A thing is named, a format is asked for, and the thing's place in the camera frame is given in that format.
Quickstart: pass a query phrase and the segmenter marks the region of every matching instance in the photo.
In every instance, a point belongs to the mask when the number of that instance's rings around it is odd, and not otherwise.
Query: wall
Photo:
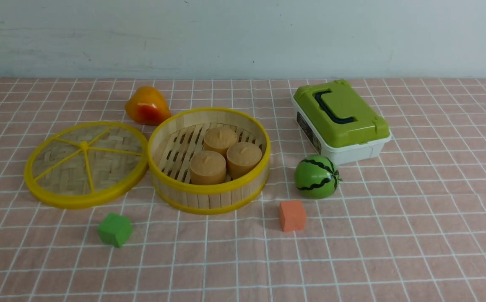
[[[0,76],[486,77],[486,1],[0,0]]]

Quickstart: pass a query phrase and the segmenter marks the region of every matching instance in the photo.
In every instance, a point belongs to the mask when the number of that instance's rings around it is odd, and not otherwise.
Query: box handle
[[[327,106],[325,104],[325,102],[323,101],[323,99],[321,98],[321,96],[323,94],[330,94],[332,93],[330,90],[327,90],[327,91],[321,91],[321,92],[317,92],[315,95],[314,95],[314,98],[315,100],[317,101],[317,103],[319,104],[319,107],[321,107],[321,109],[323,109],[323,111],[325,111],[325,113],[329,116],[329,118],[335,122],[336,124],[340,124],[340,125],[343,125],[343,124],[348,124],[350,122],[354,122],[354,117],[348,117],[348,118],[339,118],[337,117],[329,108],[329,106]]]

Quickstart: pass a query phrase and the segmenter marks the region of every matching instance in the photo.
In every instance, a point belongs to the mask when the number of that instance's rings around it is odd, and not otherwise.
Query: green watermelon ball
[[[308,199],[322,199],[331,196],[342,180],[338,169],[327,157],[310,155],[295,169],[295,185]]]

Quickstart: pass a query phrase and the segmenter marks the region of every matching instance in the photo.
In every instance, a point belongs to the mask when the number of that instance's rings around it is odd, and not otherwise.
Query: bamboo steamer
[[[204,149],[210,128],[229,127],[238,142],[257,145],[262,159],[250,172],[214,185],[191,183],[190,159]],[[222,214],[252,201],[265,186],[269,174],[271,141],[264,127],[243,112],[226,108],[192,109],[160,124],[148,143],[151,181],[157,194],[169,205],[194,214]]]

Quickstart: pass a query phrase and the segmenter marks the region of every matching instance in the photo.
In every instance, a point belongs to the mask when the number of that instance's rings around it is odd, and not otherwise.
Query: plastic storage case
[[[346,80],[301,86],[291,101],[317,153],[336,165],[377,157],[392,138],[386,120]]]

